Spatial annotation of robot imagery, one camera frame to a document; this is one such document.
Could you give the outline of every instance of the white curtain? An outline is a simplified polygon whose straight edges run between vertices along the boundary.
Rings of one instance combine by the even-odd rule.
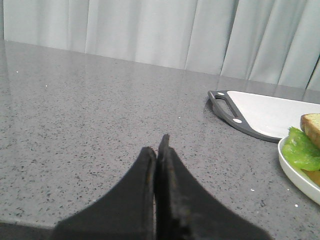
[[[3,9],[5,40],[320,91],[320,0],[4,0]]]

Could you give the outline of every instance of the toasted bread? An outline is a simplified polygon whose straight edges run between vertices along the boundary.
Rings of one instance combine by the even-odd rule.
[[[320,113],[302,115],[300,127],[311,142],[320,149]]]

